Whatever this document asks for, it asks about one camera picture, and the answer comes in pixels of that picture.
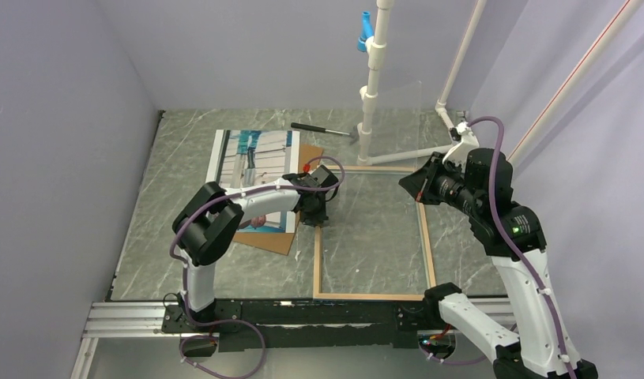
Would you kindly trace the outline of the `printed photo with white border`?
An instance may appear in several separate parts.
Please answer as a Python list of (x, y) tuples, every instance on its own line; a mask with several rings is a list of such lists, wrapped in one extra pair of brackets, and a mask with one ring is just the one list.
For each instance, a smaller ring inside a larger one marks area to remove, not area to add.
[(224, 189), (268, 185), (299, 170), (300, 135), (292, 130), (216, 131), (205, 181)]

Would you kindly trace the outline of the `blue wooden picture frame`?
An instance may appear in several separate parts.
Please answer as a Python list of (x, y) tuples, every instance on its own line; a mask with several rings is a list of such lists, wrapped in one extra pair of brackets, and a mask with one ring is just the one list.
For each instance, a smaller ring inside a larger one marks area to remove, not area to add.
[(345, 166), (314, 230), (313, 299), (418, 302), (436, 285), (424, 205), (398, 184), (412, 167)]

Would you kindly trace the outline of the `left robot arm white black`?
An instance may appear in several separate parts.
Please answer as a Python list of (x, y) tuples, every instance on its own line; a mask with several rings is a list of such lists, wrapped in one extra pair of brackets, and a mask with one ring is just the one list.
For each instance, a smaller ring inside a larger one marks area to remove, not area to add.
[(312, 172), (285, 174), (258, 186), (225, 189), (207, 182), (175, 219), (169, 254), (183, 265), (179, 303), (183, 322), (195, 332), (215, 320), (217, 262), (237, 231), (259, 216), (294, 212), (302, 223), (320, 227), (328, 219), (326, 204), (344, 181), (324, 165)]

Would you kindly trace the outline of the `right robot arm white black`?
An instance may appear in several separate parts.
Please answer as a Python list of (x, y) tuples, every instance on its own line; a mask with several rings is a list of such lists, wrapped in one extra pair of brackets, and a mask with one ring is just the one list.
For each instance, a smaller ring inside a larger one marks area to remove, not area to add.
[(516, 329), (443, 283), (424, 293), (422, 317), (432, 328), (462, 332), (491, 363), (497, 378), (595, 378), (564, 327), (552, 290), (543, 228), (536, 213), (512, 198), (513, 167), (493, 148), (475, 148), (464, 166), (435, 152), (399, 185), (422, 205), (449, 205), (467, 215), (474, 238), (499, 272)]

